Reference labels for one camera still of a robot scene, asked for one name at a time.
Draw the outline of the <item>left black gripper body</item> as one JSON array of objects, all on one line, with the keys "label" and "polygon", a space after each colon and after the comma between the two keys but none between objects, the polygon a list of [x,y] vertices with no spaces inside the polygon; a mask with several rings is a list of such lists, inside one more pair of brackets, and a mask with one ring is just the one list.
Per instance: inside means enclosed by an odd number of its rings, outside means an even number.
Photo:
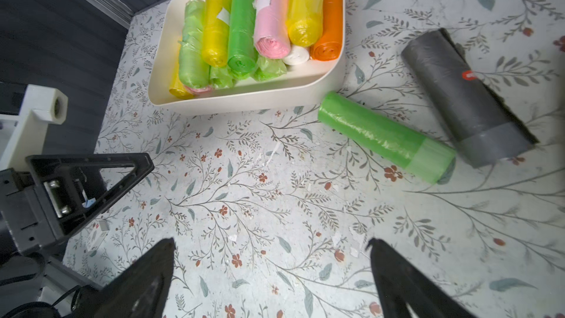
[{"label": "left black gripper body", "polygon": [[55,246],[56,238],[31,174],[2,170],[1,255],[50,253]]}]

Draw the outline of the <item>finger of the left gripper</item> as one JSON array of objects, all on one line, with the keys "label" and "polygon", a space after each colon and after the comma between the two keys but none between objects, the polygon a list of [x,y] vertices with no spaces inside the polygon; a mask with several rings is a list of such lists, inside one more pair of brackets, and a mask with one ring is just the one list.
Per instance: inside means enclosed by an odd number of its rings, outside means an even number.
[{"label": "finger of the left gripper", "polygon": [[81,231],[154,169],[147,153],[32,155],[26,163],[57,236]]}]

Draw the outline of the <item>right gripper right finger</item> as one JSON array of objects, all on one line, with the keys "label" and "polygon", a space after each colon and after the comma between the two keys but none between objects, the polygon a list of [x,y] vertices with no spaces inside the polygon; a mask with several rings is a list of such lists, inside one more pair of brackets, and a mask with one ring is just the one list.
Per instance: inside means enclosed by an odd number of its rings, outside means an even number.
[{"label": "right gripper right finger", "polygon": [[384,317],[473,317],[382,239],[372,238],[372,275]]}]

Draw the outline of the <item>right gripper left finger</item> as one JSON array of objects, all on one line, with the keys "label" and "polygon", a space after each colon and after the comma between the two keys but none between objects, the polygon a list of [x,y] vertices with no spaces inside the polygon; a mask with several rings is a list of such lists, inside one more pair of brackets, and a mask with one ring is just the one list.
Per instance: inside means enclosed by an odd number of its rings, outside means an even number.
[{"label": "right gripper left finger", "polygon": [[70,317],[161,317],[175,262],[175,240],[164,238]]}]

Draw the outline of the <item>dark green roll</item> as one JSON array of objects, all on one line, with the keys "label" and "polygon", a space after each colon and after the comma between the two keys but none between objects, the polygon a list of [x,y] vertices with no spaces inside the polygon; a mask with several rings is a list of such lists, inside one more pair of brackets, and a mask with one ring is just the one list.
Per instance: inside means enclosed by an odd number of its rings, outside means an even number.
[{"label": "dark green roll", "polygon": [[232,0],[228,41],[228,68],[237,80],[247,79],[256,69],[258,53],[255,30],[255,0]]},{"label": "dark green roll", "polygon": [[323,124],[433,185],[450,179],[456,151],[426,135],[353,102],[336,92],[322,100]]}]

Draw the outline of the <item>yellow roll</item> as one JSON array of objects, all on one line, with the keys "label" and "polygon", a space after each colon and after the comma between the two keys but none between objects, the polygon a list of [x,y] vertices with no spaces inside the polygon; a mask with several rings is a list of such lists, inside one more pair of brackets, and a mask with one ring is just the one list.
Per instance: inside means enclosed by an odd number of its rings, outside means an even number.
[{"label": "yellow roll", "polygon": [[232,0],[205,0],[202,57],[213,67],[227,64]]},{"label": "yellow roll", "polygon": [[179,78],[179,63],[175,62],[175,67],[173,68],[172,81],[169,84],[169,93],[181,100],[191,100],[194,95],[185,88],[181,83]]},{"label": "yellow roll", "polygon": [[310,47],[323,33],[324,0],[289,0],[286,27],[291,43]]}]

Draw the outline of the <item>light green roll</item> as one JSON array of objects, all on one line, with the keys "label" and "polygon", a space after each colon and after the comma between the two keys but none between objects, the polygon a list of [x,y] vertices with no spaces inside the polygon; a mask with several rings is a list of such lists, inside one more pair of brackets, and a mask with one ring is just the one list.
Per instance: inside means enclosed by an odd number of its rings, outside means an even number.
[{"label": "light green roll", "polygon": [[210,66],[202,58],[205,3],[190,0],[185,5],[180,42],[179,78],[184,86],[205,88],[210,86]]},{"label": "light green roll", "polygon": [[209,82],[214,90],[233,88],[235,79],[233,78],[228,65],[223,67],[210,67]]}]

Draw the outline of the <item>grey trash bag roll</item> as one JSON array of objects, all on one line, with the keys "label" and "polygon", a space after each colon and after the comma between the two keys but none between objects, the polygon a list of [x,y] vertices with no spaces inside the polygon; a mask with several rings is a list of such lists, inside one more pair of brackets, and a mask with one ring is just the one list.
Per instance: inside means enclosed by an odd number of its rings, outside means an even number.
[{"label": "grey trash bag roll", "polygon": [[401,56],[470,166],[514,158],[538,144],[503,99],[473,72],[445,29],[413,39]]}]

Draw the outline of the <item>orange trash bag roll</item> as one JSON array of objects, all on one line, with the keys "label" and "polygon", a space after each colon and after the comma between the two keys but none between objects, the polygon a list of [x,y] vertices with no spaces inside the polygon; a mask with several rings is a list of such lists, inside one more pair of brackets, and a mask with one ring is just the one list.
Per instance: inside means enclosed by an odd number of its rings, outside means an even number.
[{"label": "orange trash bag roll", "polygon": [[322,37],[310,48],[318,61],[337,59],[343,47],[343,0],[324,0]]}]

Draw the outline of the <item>white blue labelled roll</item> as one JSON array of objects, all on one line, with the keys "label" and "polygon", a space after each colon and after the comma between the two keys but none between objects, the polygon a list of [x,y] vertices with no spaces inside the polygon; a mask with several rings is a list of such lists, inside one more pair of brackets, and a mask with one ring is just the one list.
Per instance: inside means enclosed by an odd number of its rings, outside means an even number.
[{"label": "white blue labelled roll", "polygon": [[310,60],[310,52],[308,48],[296,45],[291,46],[290,53],[282,59],[287,66],[302,65]]}]

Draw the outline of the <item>pink roll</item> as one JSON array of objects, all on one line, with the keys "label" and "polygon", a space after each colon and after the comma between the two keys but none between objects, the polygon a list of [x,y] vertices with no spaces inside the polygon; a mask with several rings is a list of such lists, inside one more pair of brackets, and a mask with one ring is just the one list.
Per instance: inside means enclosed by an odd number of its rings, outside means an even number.
[{"label": "pink roll", "polygon": [[255,0],[253,41],[257,52],[270,59],[283,59],[291,51],[286,19],[288,0]]},{"label": "pink roll", "polygon": [[207,92],[213,91],[213,87],[212,86],[207,86],[205,88],[191,88],[188,86],[184,86],[185,90],[188,91],[188,93],[196,96],[196,95],[200,95],[200,94],[205,94]]}]

